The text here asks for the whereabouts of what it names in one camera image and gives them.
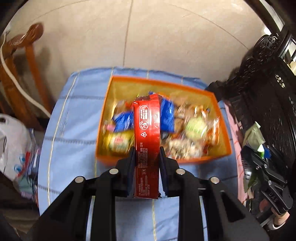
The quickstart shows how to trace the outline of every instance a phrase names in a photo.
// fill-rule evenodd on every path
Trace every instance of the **metal rivet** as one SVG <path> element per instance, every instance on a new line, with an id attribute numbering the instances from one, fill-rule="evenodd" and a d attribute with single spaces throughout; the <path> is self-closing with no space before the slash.
<path id="1" fill-rule="evenodd" d="M 185 174 L 185 170 L 182 169 L 182 168 L 179 168 L 179 169 L 176 170 L 176 173 L 179 174 L 179 175 L 183 175 L 183 174 Z"/>
<path id="2" fill-rule="evenodd" d="M 75 178 L 75 182 L 76 183 L 81 183 L 81 182 L 83 182 L 84 181 L 84 178 L 83 177 L 76 177 Z"/>
<path id="3" fill-rule="evenodd" d="M 210 181 L 214 184 L 217 184 L 220 182 L 219 178 L 218 177 L 211 177 Z"/>
<path id="4" fill-rule="evenodd" d="M 117 174 L 119 171 L 118 171 L 118 169 L 116 169 L 116 168 L 112 168 L 112 169 L 110 169 L 110 171 L 109 171 L 109 173 L 110 174 L 112 174 L 112 175 L 115 175 L 115 174 Z"/>

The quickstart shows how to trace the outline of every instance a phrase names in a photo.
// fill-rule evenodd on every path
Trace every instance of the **pile of snacks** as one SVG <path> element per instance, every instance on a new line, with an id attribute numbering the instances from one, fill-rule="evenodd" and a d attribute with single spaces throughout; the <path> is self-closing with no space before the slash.
<path id="1" fill-rule="evenodd" d="M 219 143 L 219 118 L 210 119 L 209 109 L 191 104 L 185 98 L 160 99 L 160 145 L 173 159 L 191 159 L 206 156 Z M 134 145 L 132 102 L 117 103 L 113 118 L 104 125 L 105 147 L 117 154 L 127 154 Z"/>

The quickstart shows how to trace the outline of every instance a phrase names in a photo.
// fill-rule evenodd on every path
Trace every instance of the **white cable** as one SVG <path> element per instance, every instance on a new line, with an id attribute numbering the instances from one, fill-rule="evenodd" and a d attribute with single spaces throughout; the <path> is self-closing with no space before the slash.
<path id="1" fill-rule="evenodd" d="M 29 96 L 20 86 L 20 84 L 18 83 L 18 81 L 16 80 L 16 78 L 14 77 L 14 75 L 10 72 L 9 68 L 7 67 L 5 61 L 4 61 L 4 57 L 3 57 L 3 52 L 2 52 L 2 47 L 5 43 L 5 39 L 6 39 L 6 33 L 4 33 L 4 40 L 3 40 L 3 44 L 1 45 L 0 48 L 0 59 L 1 59 L 1 63 L 3 65 L 3 68 L 5 70 L 5 72 L 7 73 L 7 75 L 11 78 L 11 80 L 14 82 L 16 88 L 18 89 L 18 91 L 29 101 L 31 102 L 33 105 L 35 105 L 37 108 L 39 108 L 40 110 L 42 110 L 44 112 L 44 114 L 46 114 L 46 116 L 48 118 L 51 117 L 51 114 L 44 108 L 44 106 L 42 106 L 41 104 L 39 104 L 37 101 L 35 101 L 31 96 Z"/>

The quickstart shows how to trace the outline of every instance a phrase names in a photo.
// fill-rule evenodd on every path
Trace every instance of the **red snack package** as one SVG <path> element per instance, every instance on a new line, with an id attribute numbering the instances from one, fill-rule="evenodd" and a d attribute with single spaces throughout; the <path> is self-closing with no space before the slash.
<path id="1" fill-rule="evenodd" d="M 160 104 L 158 95 L 139 97 L 133 103 L 136 147 L 136 197 L 158 198 Z"/>

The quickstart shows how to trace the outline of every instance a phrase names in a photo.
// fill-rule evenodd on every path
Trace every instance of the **blue wrapper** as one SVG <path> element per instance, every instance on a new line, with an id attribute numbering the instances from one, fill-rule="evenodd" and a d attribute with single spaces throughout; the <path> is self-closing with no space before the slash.
<path id="1" fill-rule="evenodd" d="M 123 112 L 113 116 L 115 122 L 114 132 L 122 132 L 133 129 L 133 111 Z"/>
<path id="2" fill-rule="evenodd" d="M 160 130 L 174 132 L 174 103 L 163 98 L 160 104 Z"/>

